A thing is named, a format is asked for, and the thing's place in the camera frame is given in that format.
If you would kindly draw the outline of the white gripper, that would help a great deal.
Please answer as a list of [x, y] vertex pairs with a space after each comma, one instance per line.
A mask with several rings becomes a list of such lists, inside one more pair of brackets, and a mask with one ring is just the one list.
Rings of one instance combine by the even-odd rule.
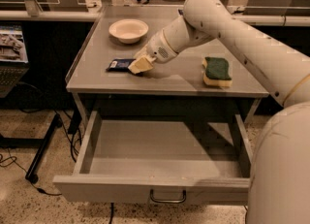
[[135, 60], [128, 69], [133, 74], [147, 72], [153, 69], [153, 63], [168, 63], [177, 56], [166, 40], [164, 31], [157, 32], [148, 43], [134, 55]]

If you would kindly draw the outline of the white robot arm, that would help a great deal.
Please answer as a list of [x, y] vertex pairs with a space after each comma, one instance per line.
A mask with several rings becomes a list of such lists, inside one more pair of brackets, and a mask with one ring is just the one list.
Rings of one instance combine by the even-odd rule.
[[310, 58], [234, 18], [220, 0], [185, 0], [183, 14], [135, 55], [134, 74], [219, 40], [283, 107], [258, 136], [247, 224], [310, 224]]

